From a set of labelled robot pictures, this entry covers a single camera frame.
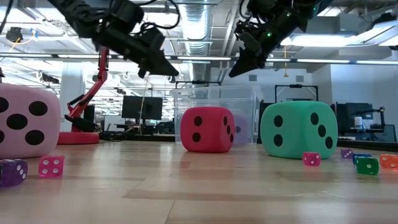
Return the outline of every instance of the purple die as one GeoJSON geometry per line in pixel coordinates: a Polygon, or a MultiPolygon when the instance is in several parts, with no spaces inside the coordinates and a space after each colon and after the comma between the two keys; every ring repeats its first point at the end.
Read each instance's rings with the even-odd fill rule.
{"type": "Polygon", "coordinates": [[[27,162],[22,159],[0,160],[0,187],[21,184],[27,175],[27,162]]]}
{"type": "Polygon", "coordinates": [[[353,151],[351,149],[341,149],[341,158],[343,159],[352,159],[353,151]]]}
{"type": "Polygon", "coordinates": [[[244,116],[234,114],[236,134],[234,138],[234,146],[244,146],[249,143],[249,127],[248,121],[244,116]]]}

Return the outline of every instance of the blue die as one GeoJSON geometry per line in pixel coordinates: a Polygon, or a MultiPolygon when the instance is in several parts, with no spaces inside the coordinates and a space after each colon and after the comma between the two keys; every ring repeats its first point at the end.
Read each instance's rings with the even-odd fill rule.
{"type": "Polygon", "coordinates": [[[356,159],[358,156],[362,156],[362,157],[372,157],[372,155],[366,154],[366,153],[354,153],[354,154],[353,154],[353,164],[354,164],[354,165],[355,165],[355,159],[356,159]]]}

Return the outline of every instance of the ceiling duct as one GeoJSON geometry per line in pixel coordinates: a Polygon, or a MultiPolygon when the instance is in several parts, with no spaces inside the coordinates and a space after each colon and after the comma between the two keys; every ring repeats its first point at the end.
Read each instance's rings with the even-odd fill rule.
{"type": "MultiPolygon", "coordinates": [[[[184,39],[199,40],[185,42],[185,50],[189,56],[206,56],[209,55],[209,43],[205,40],[210,38],[210,6],[203,4],[207,0],[195,2],[198,4],[180,5],[184,39]]],[[[210,81],[210,64],[191,63],[190,75],[191,80],[210,81]]]]}

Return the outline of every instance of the white column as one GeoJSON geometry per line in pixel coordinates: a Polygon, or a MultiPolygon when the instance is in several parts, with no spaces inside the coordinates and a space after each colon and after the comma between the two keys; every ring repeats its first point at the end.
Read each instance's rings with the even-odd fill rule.
{"type": "Polygon", "coordinates": [[[86,75],[83,73],[83,63],[63,63],[60,103],[61,103],[61,131],[71,131],[72,124],[64,116],[69,114],[67,103],[85,94],[86,75]]]}

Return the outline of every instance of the wooden table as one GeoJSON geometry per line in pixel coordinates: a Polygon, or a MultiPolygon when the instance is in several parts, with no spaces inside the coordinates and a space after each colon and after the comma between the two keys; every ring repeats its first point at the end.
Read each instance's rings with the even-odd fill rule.
{"type": "Polygon", "coordinates": [[[398,222],[398,172],[359,175],[339,149],[320,167],[261,146],[197,154],[124,141],[54,153],[65,155],[64,176],[40,179],[39,159],[29,159],[27,180],[0,190],[1,224],[398,222]]]}

